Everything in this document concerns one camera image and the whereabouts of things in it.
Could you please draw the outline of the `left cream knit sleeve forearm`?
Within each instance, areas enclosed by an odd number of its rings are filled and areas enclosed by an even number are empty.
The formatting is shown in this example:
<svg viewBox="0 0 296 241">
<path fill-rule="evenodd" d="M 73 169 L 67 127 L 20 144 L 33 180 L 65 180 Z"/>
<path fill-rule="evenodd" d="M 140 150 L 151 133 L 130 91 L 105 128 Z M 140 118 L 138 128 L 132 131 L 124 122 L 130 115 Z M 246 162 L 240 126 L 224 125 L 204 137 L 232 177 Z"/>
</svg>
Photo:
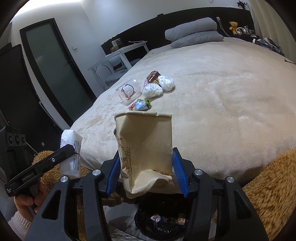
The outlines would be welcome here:
<svg viewBox="0 0 296 241">
<path fill-rule="evenodd" d="M 26 235 L 32 224 L 31 221 L 25 219 L 18 211 L 14 216 L 8 221 L 9 226 L 15 232 L 15 234 L 24 241 Z"/>
</svg>

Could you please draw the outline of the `left hand bare skin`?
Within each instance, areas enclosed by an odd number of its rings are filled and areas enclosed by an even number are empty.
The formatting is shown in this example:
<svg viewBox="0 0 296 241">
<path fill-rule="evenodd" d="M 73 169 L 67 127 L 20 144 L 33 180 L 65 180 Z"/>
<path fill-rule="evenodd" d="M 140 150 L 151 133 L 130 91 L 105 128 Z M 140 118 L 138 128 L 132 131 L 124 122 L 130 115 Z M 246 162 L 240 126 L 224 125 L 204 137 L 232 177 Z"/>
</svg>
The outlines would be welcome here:
<svg viewBox="0 0 296 241">
<path fill-rule="evenodd" d="M 33 221 L 34 216 L 29 211 L 29 207 L 36 205 L 34 213 L 37 213 L 47 198 L 47 190 L 42 182 L 38 183 L 38 194 L 32 198 L 26 195 L 18 195 L 14 197 L 14 203 L 20 215 L 29 221 Z"/>
</svg>

